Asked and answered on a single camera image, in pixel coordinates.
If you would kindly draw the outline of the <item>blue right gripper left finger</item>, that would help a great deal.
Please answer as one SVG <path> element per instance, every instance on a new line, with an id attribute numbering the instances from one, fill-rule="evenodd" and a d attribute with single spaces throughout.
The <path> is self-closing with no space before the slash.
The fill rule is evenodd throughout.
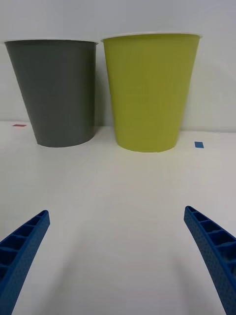
<path id="1" fill-rule="evenodd" d="M 26 276 L 50 225 L 43 210 L 0 242 L 0 313 L 12 314 Z"/>

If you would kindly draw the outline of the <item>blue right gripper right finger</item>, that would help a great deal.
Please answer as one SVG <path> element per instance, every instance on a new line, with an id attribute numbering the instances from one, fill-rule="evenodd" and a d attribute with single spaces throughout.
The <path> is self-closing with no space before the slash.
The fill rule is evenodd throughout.
<path id="1" fill-rule="evenodd" d="M 202 255 L 223 309 L 236 314 L 236 238 L 191 206 L 184 222 Z"/>

